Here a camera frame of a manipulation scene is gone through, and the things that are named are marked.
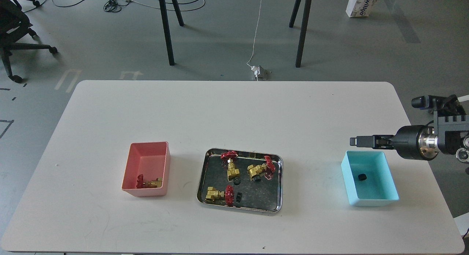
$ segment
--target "white cable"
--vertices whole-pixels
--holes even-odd
[[[149,7],[149,8],[156,8],[157,10],[160,9],[160,8],[158,8],[158,7],[146,5],[146,4],[140,3],[140,2],[135,1],[135,0],[130,0],[130,1],[135,2],[135,3],[137,3],[137,4],[139,4],[139,5],[142,5],[142,6]],[[199,8],[202,8],[202,7],[205,6],[205,4],[206,4],[205,0],[202,0],[202,1],[203,1],[204,3],[202,4],[202,6],[200,6],[200,7],[198,7],[198,8],[193,8],[192,10],[184,10],[184,11],[183,11],[183,10],[180,10],[180,11],[181,11],[181,12],[185,12],[185,11],[195,11],[195,10],[198,10]]]
[[[251,61],[252,57],[254,56],[254,45],[256,44],[256,36],[258,34],[258,27],[259,27],[259,19],[261,18],[261,6],[262,6],[262,0],[261,3],[259,4],[259,16],[258,16],[258,24],[256,25],[256,32],[254,33],[254,42],[252,43],[252,54],[251,58],[249,58],[249,61],[246,62],[246,64],[250,67],[253,68],[249,62]]]
[[[464,102],[464,101],[467,101],[467,100],[469,100],[469,95],[461,96],[461,97],[458,98],[459,102]]]

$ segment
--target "pink bin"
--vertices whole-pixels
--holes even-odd
[[[144,181],[162,178],[160,188],[137,188],[137,177]],[[166,141],[159,143],[132,143],[125,167],[122,190],[133,196],[166,195],[169,175],[169,147]]]

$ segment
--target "stainless steel tray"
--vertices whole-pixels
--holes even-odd
[[[239,185],[235,185],[233,180],[228,181],[226,175],[227,167],[223,165],[220,156],[231,150],[212,148],[206,152],[204,166],[200,176],[199,187],[197,191],[197,200],[202,204],[221,208],[224,210],[242,211],[242,212],[267,212],[275,213],[282,207],[282,172],[283,160],[275,154],[265,154],[258,152],[247,152],[234,150],[238,153],[235,165],[240,171]],[[266,162],[264,156],[268,155],[274,166],[275,173],[271,180],[267,180],[262,176],[259,182],[253,182],[247,172],[249,165],[261,165]],[[234,203],[229,207],[224,200],[215,200],[214,202],[206,201],[207,188],[215,187],[220,191],[224,191],[227,185],[233,186]],[[236,201],[237,193],[243,196],[240,202]]]

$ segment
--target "gray floor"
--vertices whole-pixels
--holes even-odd
[[[54,0],[59,5],[78,1]],[[13,71],[26,85],[11,82],[0,69],[0,88],[10,89],[0,90],[0,133],[10,125],[0,139],[0,234],[79,81],[251,79],[246,61],[259,0],[206,0],[204,8],[182,13],[184,27],[169,12],[176,66],[168,65],[158,10],[132,3],[119,13],[105,13],[105,1],[58,8],[49,0],[29,12],[40,36],[35,41],[56,46],[60,53],[14,52]],[[137,1],[158,5],[156,0]],[[369,18],[348,18],[348,0],[313,0],[302,68],[295,68],[302,13],[288,28],[294,1],[262,2],[251,63],[271,71],[269,80],[387,81],[412,124],[432,120],[410,106],[412,98],[469,95],[469,0],[379,0]],[[24,10],[32,8],[22,4]],[[21,41],[34,42],[29,36]],[[463,103],[466,110],[468,103]],[[327,100],[320,105],[327,106]],[[346,118],[338,120],[347,127]],[[469,212],[467,165],[440,155],[430,166],[452,215]]]

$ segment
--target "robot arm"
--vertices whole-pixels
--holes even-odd
[[[395,135],[357,136],[350,145],[373,149],[395,149],[405,159],[433,160],[439,152],[456,155],[469,164],[469,117],[455,95],[449,97],[420,96],[412,106],[433,112],[433,125],[411,125]]]

